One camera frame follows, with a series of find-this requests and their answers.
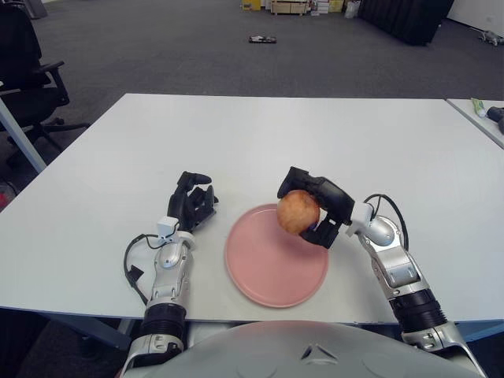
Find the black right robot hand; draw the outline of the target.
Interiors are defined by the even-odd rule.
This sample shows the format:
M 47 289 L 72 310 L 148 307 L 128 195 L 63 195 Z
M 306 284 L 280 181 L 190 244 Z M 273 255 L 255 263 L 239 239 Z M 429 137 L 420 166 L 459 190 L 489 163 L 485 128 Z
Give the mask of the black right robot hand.
M 329 179 L 311 176 L 307 171 L 296 167 L 290 167 L 277 191 L 277 198 L 283 199 L 293 190 L 307 191 L 326 212 L 325 218 L 317 226 L 310 225 L 300 236 L 306 242 L 330 248 L 341 225 L 350 226 L 355 201 Z

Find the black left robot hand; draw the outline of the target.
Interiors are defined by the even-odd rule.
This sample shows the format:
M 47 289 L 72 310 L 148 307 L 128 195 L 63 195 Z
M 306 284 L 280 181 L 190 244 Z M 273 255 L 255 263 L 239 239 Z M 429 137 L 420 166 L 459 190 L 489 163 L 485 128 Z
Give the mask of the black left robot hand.
M 168 217 L 176 218 L 178 229 L 193 233 L 216 212 L 214 205 L 219 202 L 214 194 L 209 176 L 184 171 L 174 193 L 169 199 Z

